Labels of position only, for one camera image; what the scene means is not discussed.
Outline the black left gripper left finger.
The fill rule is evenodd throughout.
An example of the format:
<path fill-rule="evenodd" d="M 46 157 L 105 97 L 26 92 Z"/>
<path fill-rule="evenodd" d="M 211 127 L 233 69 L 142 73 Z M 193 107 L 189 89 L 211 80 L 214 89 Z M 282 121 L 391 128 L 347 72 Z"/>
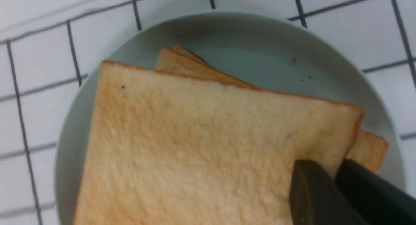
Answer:
<path fill-rule="evenodd" d="M 289 193 L 294 225 L 367 225 L 313 160 L 296 160 Z"/>

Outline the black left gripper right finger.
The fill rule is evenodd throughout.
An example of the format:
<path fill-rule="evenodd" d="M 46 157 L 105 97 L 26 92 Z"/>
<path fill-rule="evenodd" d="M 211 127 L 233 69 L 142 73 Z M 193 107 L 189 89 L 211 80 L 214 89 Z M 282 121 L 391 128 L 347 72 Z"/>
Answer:
<path fill-rule="evenodd" d="M 337 188 L 371 225 L 414 225 L 416 201 L 354 160 L 344 160 Z"/>

